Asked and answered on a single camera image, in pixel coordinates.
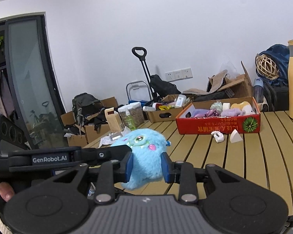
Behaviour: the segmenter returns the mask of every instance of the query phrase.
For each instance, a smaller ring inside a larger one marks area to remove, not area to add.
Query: roll of tape
[[[223,103],[223,105],[222,105],[222,111],[225,111],[225,110],[228,110],[228,109],[230,109],[230,103]]]

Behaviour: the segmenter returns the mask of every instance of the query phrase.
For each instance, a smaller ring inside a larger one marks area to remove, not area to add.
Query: fingernail
[[[5,195],[5,200],[6,200],[6,201],[10,200],[10,199],[12,198],[12,196],[13,196],[13,193],[12,193],[12,192],[7,193],[7,194]]]

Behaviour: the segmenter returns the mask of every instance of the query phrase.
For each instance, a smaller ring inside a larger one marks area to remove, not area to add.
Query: gray backpack
[[[74,97],[73,113],[77,125],[83,126],[85,117],[98,113],[103,104],[100,100],[88,93],[82,93]]]

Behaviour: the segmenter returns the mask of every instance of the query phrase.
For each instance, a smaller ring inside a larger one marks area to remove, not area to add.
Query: glass sliding door
[[[5,56],[17,124],[33,149],[67,146],[43,31],[42,16],[6,22]]]

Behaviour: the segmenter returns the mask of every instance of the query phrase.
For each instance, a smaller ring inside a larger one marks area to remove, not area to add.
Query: yellow plush toy
[[[250,105],[250,103],[248,103],[247,101],[243,101],[242,103],[240,104],[232,104],[231,108],[230,109],[233,109],[233,108],[239,108],[241,111],[242,111],[242,108],[246,105]]]

